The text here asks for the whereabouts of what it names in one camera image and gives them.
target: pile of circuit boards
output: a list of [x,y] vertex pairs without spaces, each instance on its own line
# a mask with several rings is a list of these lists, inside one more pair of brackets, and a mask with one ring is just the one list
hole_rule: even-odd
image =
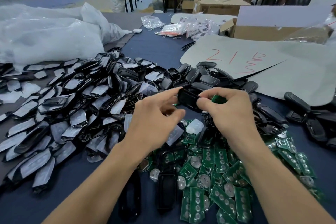
[[[103,160],[123,140],[137,101],[183,87],[178,94],[179,104],[201,113],[204,121],[181,120],[162,148],[140,163],[120,195],[119,215],[124,221],[133,221],[141,214],[139,172],[149,171],[150,178],[157,181],[160,213],[170,211],[183,191],[182,220],[200,223],[215,203],[220,207],[219,223],[248,222],[254,196],[244,165],[212,117],[196,105],[200,92],[217,86],[250,94],[255,122],[266,145],[315,197],[321,196],[306,156],[296,151],[293,138],[286,131],[286,120],[261,104],[253,93],[258,84],[233,79],[216,68],[216,63],[165,69],[149,60],[125,57],[119,48],[113,48],[89,60],[28,65],[22,73],[3,64],[0,90],[19,90],[24,82],[46,78],[52,70],[55,76],[45,88],[32,94],[17,110],[0,116],[0,122],[10,118],[17,121],[0,143],[0,152],[5,152],[3,161],[19,161],[7,173],[4,189],[15,188],[28,179],[34,180],[35,193],[50,189],[55,170],[84,149],[89,162]],[[226,102],[220,96],[214,96],[212,101]],[[135,208],[126,199],[132,185]]]

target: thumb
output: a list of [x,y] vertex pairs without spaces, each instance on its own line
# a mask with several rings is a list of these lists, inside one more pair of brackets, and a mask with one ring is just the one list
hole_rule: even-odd
[[200,108],[202,111],[206,111],[211,113],[212,111],[216,110],[216,103],[212,102],[208,98],[199,98],[196,102],[198,108]]
[[174,125],[178,124],[180,120],[186,115],[186,111],[184,109],[176,109],[169,118],[172,120]]

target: right hand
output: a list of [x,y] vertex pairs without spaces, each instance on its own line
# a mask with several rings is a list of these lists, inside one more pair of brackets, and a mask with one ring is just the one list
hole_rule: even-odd
[[[213,103],[214,95],[225,97],[224,104]],[[218,130],[227,138],[229,146],[238,154],[251,141],[262,141],[254,122],[249,94],[242,90],[216,87],[199,94],[197,106],[209,112]]]

